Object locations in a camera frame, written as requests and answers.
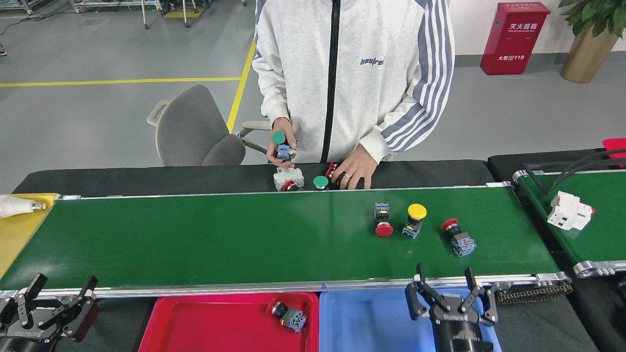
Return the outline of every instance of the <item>red tray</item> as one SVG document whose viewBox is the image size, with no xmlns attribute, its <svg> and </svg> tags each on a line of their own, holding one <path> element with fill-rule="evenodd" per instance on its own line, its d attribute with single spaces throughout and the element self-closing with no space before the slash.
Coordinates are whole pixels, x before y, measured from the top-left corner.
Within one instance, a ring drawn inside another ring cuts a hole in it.
<svg viewBox="0 0 626 352">
<path fill-rule="evenodd" d="M 626 138 L 610 138 L 602 142 L 606 150 L 624 149 L 626 148 Z M 609 155 L 611 158 L 626 158 L 626 153 L 617 153 Z"/>
<path fill-rule="evenodd" d="M 287 330 L 272 315 L 277 301 L 306 314 L 301 332 Z M 318 349 L 319 301 L 314 293 L 297 292 L 159 298 L 139 352 Z"/>
</svg>

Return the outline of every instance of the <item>white zip-up jacket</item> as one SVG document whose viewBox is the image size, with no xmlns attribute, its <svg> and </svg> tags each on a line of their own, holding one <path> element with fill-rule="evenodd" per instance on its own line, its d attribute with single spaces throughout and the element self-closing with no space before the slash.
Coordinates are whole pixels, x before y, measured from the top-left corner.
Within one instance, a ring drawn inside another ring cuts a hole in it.
<svg viewBox="0 0 626 352">
<path fill-rule="evenodd" d="M 257 0 L 252 67 L 272 123 L 290 119 L 295 163 L 378 163 L 422 142 L 448 100 L 454 39 L 444 0 L 342 0 L 334 114 L 324 148 L 332 0 Z"/>
</svg>

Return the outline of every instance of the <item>white electrical component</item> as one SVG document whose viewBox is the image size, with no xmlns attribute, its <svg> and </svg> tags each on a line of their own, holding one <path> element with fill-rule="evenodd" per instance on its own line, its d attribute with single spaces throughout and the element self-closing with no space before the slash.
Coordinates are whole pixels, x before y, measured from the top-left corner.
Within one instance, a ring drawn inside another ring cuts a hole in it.
<svg viewBox="0 0 626 352">
<path fill-rule="evenodd" d="M 304 176 L 299 168 L 279 167 L 274 174 L 274 185 L 276 190 L 281 191 L 282 187 L 289 181 L 294 181 L 298 188 L 304 187 Z"/>
<path fill-rule="evenodd" d="M 580 198 L 573 194 L 558 191 L 550 202 L 552 212 L 548 215 L 548 223 L 563 230 L 572 227 L 576 230 L 585 228 L 593 213 L 593 209 L 580 202 Z"/>
<path fill-rule="evenodd" d="M 0 217 L 32 213 L 35 210 L 42 210 L 45 208 L 45 203 L 35 202 L 30 199 L 17 198 L 8 194 L 0 194 Z"/>
</svg>

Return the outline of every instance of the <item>gray floor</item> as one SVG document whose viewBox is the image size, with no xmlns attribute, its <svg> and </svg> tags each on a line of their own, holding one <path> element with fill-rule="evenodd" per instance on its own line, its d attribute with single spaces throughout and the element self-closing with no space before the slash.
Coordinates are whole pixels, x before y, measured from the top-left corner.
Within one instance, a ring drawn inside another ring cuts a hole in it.
<svg viewBox="0 0 626 352">
<path fill-rule="evenodd" d="M 63 0 L 39 10 L 71 12 Z M 19 21 L 0 11 L 0 30 Z M 216 0 L 199 19 L 163 19 L 139 8 L 59 14 L 12 26 L 0 36 L 0 83 L 239 77 L 254 35 L 254 7 Z M 626 137 L 626 65 L 605 63 L 592 83 L 560 78 L 559 65 L 531 61 L 524 75 L 486 76 L 456 69 L 448 107 L 432 135 L 399 160 L 442 160 L 506 153 L 596 148 Z M 251 71 L 234 130 L 258 120 L 262 96 Z M 54 168 L 161 165 L 146 116 L 159 100 L 194 83 L 0 87 L 0 193 Z M 238 81 L 204 82 L 228 118 Z M 253 136 L 265 144 L 269 134 Z M 249 151 L 244 163 L 263 163 Z"/>
</svg>

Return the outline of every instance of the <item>plant pot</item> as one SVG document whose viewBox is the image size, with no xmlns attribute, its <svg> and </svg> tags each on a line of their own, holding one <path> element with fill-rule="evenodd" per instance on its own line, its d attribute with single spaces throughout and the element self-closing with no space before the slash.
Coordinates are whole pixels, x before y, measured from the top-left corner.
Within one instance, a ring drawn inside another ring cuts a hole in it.
<svg viewBox="0 0 626 352">
<path fill-rule="evenodd" d="M 589 83 L 619 39 L 605 30 L 593 38 L 593 27 L 574 39 L 570 54 L 561 70 L 561 77 L 576 83 Z"/>
</svg>

